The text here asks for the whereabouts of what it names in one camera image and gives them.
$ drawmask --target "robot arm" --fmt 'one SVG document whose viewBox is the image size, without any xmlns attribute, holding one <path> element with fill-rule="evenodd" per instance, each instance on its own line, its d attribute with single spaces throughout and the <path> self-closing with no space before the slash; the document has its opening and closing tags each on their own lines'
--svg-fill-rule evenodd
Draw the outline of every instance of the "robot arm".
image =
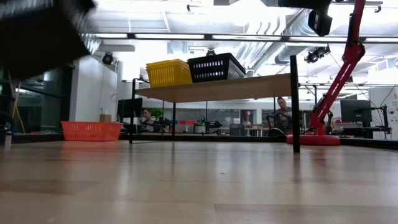
<svg viewBox="0 0 398 224">
<path fill-rule="evenodd" d="M 311 114 L 310 126 L 317 130 L 318 135 L 324 135 L 323 119 L 328 114 L 330 107 L 336 100 L 339 92 L 343 88 L 347 79 L 353 72 L 356 64 L 361 60 L 365 54 L 365 48 L 359 41 L 359 28 L 363 10 L 365 7 L 365 0 L 356 0 L 354 5 L 354 12 L 350 14 L 348 38 L 346 42 L 345 52 L 343 54 L 344 64 L 338 72 L 335 81 L 331 85 L 327 94 L 314 107 Z"/>
</svg>

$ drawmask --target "wooden floor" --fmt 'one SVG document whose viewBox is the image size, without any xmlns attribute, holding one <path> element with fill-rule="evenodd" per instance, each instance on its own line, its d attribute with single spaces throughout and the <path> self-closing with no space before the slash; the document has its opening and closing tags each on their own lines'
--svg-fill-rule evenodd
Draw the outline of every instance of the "wooden floor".
<svg viewBox="0 0 398 224">
<path fill-rule="evenodd" d="M 47 142 L 0 151 L 0 223 L 398 222 L 398 152 Z"/>
</svg>

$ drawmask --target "black basket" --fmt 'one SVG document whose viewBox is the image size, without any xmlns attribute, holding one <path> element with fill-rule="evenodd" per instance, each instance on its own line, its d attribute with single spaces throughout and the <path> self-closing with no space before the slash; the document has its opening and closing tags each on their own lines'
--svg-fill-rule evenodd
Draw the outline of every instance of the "black basket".
<svg viewBox="0 0 398 224">
<path fill-rule="evenodd" d="M 245 69 L 231 53 L 188 59 L 192 82 L 243 78 Z"/>
<path fill-rule="evenodd" d="M 93 53 L 93 35 L 80 34 L 91 28 L 85 14 L 92 0 L 20 0 L 0 7 L 0 67 L 14 78 L 41 75 Z"/>
</svg>

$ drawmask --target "orange basket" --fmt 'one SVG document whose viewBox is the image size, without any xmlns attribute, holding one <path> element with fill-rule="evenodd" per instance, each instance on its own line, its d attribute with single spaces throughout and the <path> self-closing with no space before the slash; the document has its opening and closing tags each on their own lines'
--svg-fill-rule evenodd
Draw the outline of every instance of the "orange basket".
<svg viewBox="0 0 398 224">
<path fill-rule="evenodd" d="M 192 84 L 187 63 L 176 59 L 147 64 L 151 88 Z"/>
<path fill-rule="evenodd" d="M 61 121 L 66 141 L 116 141 L 122 123 Z"/>
</svg>

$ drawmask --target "red basket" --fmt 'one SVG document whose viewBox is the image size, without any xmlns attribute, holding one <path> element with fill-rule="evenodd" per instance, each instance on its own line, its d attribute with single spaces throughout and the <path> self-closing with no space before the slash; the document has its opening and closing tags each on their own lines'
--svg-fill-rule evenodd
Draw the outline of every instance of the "red basket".
<svg viewBox="0 0 398 224">
<path fill-rule="evenodd" d="M 61 121 L 67 141 L 116 141 L 122 123 Z"/>
</svg>

